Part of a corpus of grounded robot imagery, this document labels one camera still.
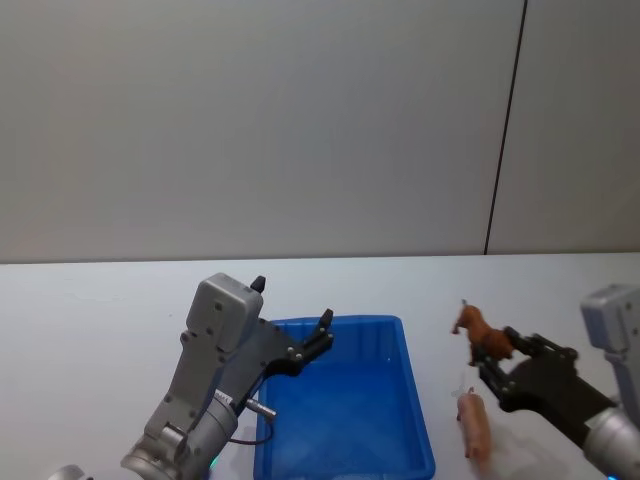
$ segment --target cable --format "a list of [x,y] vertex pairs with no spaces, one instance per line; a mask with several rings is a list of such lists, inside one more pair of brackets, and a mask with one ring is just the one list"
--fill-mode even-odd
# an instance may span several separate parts
[[238,445],[249,445],[249,446],[256,446],[256,445],[262,445],[263,443],[267,443],[269,440],[271,440],[273,438],[273,425],[269,422],[267,423],[267,427],[269,427],[269,434],[260,439],[260,440],[238,440],[236,438],[232,438],[229,440],[229,443],[236,443]]

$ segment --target brown toy horse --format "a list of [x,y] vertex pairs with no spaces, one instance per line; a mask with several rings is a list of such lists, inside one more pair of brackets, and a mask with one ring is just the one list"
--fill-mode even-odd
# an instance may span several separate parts
[[469,343],[471,343],[471,361],[469,365],[474,366],[474,347],[482,347],[487,354],[495,359],[511,358],[513,346],[502,330],[491,328],[482,317],[482,312],[473,305],[464,304],[460,317],[453,326],[451,333],[460,333],[460,327],[467,329]]

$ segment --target table surface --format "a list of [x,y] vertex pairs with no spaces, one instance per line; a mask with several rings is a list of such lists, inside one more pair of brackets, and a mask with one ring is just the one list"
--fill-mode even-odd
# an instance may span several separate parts
[[[580,300],[612,282],[640,284],[640,254],[408,257],[0,266],[0,451],[3,478],[46,479],[59,466],[116,466],[165,393],[197,284],[223,271],[267,276],[267,319],[392,314],[403,320],[436,478],[477,478],[463,456],[456,393],[485,398],[499,480],[603,476],[531,412],[507,414],[450,335],[462,298],[496,327],[537,332],[578,350],[578,369],[607,395],[609,364],[589,345]],[[255,434],[255,416],[237,436]],[[253,449],[229,445],[214,478],[252,478]]]

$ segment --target toy pig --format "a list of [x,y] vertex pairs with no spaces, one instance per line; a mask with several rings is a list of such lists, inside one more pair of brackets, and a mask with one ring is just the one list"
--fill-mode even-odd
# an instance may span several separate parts
[[491,431],[484,402],[473,393],[473,387],[458,398],[458,421],[464,432],[464,456],[486,467],[491,457]]

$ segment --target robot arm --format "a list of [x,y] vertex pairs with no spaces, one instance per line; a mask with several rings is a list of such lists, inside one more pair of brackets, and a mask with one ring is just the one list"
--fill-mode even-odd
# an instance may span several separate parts
[[245,407],[273,416],[251,397],[276,374],[298,375],[331,348],[327,310],[303,342],[262,318],[265,279],[247,287],[224,274],[200,283],[180,335],[176,371],[122,469],[85,476],[67,466],[50,480],[200,480],[231,439]]
[[521,337],[507,327],[512,346],[530,358],[511,372],[477,348],[480,378],[506,412],[532,410],[580,447],[601,472],[618,480],[640,479],[640,289],[611,286],[582,305],[593,346],[605,350],[620,388],[618,407],[578,376],[577,352],[540,335]]

